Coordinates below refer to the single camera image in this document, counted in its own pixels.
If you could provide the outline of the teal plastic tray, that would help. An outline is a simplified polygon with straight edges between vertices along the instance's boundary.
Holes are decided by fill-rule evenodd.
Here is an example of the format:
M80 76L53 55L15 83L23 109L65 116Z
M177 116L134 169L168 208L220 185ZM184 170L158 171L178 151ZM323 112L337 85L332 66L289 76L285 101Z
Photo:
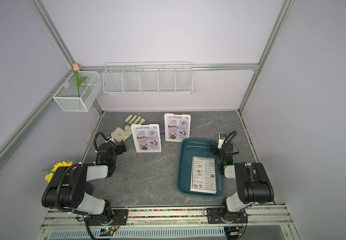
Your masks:
M188 138L182 141L176 180L181 193L209 198L222 195L219 159L211 151L214 144L209 139Z

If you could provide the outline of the yellow header menu sheet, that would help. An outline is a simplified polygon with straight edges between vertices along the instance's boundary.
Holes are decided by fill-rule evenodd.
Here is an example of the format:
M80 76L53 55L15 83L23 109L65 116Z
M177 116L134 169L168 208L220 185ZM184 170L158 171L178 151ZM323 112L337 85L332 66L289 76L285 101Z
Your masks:
M190 179L190 191L203 194L216 194L215 160L193 157Z

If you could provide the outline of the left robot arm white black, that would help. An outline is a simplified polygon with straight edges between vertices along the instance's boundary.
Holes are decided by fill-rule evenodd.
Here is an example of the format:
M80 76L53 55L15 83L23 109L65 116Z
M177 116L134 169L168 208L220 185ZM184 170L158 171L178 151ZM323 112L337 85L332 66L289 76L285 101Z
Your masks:
M68 164L58 167L42 196L45 208L81 215L84 220L98 219L109 225L116 218L108 200L92 196L88 183L113 176L117 157L127 151L125 141L114 140L102 132L95 135L96 160L93 163Z

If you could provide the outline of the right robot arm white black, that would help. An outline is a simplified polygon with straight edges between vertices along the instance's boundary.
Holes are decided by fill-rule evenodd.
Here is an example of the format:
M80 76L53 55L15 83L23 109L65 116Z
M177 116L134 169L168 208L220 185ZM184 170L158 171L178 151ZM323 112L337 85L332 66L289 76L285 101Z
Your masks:
M219 174L236 183L236 192L220 205L221 220L228 224L241 217L247 219L245 210L249 207L274 202L274 190L262 163L233 162L239 153L232 143L236 135L237 131L220 133L218 143L210 146L212 154L218 156Z

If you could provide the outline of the special menu in rear holder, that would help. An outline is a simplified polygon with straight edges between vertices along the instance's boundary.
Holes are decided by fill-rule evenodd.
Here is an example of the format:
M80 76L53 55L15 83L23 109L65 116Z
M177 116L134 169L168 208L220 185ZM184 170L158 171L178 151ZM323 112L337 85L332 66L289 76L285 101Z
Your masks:
M182 141L189 137L190 117L183 115L169 115L166 126L168 140Z

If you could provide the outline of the purple pink spoon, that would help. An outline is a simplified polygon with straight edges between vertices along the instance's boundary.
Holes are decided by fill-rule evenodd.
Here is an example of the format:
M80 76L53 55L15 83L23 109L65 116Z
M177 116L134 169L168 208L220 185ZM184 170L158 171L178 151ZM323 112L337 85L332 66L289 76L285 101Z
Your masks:
M161 125L160 126L160 133L161 134L165 134L166 130L165 130L165 125Z

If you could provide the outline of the yellow sunflower bouquet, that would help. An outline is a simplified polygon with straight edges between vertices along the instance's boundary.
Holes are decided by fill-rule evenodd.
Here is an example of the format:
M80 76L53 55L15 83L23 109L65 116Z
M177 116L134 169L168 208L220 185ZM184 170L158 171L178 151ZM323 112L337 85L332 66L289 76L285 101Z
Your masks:
M59 163L55 164L55 165L53 166L52 169L50 169L50 170L44 170L44 172L46 172L45 180L46 180L47 183L49 184L49 183L51 182L51 180L52 180L52 178L53 178L55 172L57 171L57 169L58 169L59 167L70 167L70 166L72 166L72 165L73 165L73 162L70 162L70 161L67 161L67 162L62 161L62 162L59 162Z

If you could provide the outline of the pink artificial tulip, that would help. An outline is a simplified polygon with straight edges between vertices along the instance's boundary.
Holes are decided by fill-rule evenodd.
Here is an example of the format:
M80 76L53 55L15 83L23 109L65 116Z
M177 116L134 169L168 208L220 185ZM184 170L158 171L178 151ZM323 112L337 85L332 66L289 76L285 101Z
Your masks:
M74 77L76 79L76 86L78 89L78 97L80 98L81 97L80 86L87 79L87 77L80 78L80 76L78 74L78 72L80 71L80 66L77 63L73 64L73 71L74 71Z

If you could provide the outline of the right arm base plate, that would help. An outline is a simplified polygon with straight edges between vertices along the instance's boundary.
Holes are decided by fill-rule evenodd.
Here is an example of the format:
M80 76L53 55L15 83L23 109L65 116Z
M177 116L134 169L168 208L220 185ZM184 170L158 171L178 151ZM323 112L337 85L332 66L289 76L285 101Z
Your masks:
M246 224L248 215L245 212L227 212L221 207L210 207L203 211L209 224Z

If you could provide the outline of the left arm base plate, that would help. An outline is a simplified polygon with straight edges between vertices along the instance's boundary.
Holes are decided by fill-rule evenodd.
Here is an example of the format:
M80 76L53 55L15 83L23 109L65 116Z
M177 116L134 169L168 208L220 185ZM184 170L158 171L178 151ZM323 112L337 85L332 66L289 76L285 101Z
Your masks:
M114 209L110 217L105 215L88 216L89 226L124 226L129 216L128 209Z

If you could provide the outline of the white mesh wall basket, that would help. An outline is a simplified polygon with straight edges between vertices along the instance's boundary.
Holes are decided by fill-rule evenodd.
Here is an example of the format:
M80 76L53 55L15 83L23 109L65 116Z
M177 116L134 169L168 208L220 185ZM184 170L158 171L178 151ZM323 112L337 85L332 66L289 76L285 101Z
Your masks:
M78 74L80 78L87 77L80 86L80 98L74 72L53 96L54 101L64 112L88 112L103 87L103 81L98 72L79 71Z

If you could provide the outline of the aluminium front rail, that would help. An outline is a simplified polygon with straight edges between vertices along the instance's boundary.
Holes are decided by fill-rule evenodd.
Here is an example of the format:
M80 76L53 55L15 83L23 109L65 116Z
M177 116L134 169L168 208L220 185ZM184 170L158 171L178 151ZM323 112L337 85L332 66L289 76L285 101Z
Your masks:
M256 205L236 220L221 218L217 206L114 208L110 224L49 210L37 240L221 239L298 240L299 234L285 205Z

